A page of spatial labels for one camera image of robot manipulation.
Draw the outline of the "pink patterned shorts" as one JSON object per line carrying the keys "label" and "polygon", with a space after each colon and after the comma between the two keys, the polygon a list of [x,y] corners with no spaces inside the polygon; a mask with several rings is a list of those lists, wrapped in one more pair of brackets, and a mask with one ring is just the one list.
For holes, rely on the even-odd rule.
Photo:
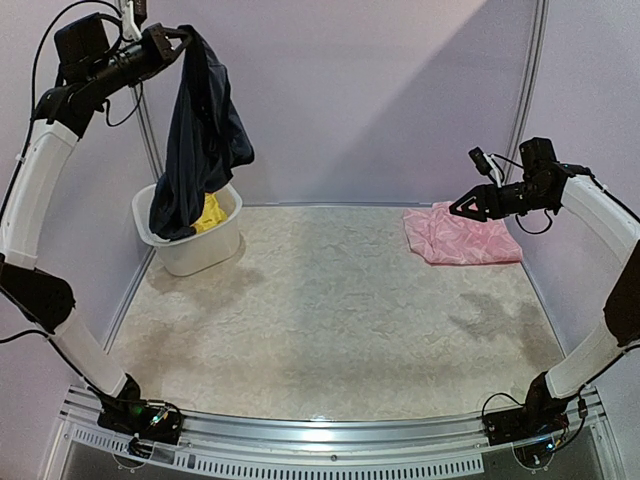
{"label": "pink patterned shorts", "polygon": [[406,209],[402,220],[409,249],[430,265],[477,266],[519,263],[520,245],[503,220],[485,223],[452,215],[451,202]]}

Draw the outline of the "dark blue garment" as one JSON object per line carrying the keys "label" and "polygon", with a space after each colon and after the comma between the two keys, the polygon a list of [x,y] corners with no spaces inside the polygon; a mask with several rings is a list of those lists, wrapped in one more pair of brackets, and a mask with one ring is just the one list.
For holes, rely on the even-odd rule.
{"label": "dark blue garment", "polygon": [[232,101],[227,67],[191,25],[181,25],[186,47],[166,145],[148,225],[165,241],[196,234],[205,196],[225,187],[233,169],[251,164],[254,147]]}

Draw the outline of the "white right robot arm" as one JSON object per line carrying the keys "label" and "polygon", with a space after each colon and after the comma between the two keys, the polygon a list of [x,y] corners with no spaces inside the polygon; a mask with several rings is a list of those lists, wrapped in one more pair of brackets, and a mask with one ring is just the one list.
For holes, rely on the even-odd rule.
{"label": "white right robot arm", "polygon": [[516,422],[524,435],[537,436],[583,387],[639,343],[639,217],[589,167],[558,160],[550,139],[526,140],[519,154],[521,178],[509,182],[499,165],[502,156],[471,149],[468,155],[487,181],[456,200],[450,213],[482,223],[534,211],[574,217],[594,238],[590,248],[569,256],[583,263],[569,271],[584,287],[583,299],[603,303],[593,330],[530,384]]}

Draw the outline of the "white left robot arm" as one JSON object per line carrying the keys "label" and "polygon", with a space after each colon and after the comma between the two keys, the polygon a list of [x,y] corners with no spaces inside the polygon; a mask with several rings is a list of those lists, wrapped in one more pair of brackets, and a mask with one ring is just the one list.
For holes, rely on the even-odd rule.
{"label": "white left robot arm", "polygon": [[45,216],[60,174],[105,101],[172,65],[191,41],[183,28],[154,24],[136,39],[111,44],[99,15],[57,32],[53,88],[37,102],[33,128],[1,211],[1,293],[47,338],[98,396],[114,400],[111,419],[128,434],[148,426],[148,412],[127,388],[135,381],[112,359],[76,314],[67,281],[36,265]]}

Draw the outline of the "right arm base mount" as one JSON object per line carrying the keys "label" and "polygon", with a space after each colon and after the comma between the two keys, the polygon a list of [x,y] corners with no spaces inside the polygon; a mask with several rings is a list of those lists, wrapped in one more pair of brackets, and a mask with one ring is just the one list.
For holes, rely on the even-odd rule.
{"label": "right arm base mount", "polygon": [[[489,412],[489,403],[504,397],[515,404],[513,408]],[[499,392],[491,395],[481,409],[481,422],[490,446],[503,445],[549,435],[569,426],[566,410],[568,399],[551,399],[542,406],[527,406],[510,394]]]}

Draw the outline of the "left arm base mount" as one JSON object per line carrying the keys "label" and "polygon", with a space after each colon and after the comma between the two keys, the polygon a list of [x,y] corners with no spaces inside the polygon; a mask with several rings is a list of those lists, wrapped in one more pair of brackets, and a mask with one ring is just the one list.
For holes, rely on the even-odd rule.
{"label": "left arm base mount", "polygon": [[185,417],[173,403],[163,400],[118,399],[100,396],[98,425],[142,440],[177,445]]}

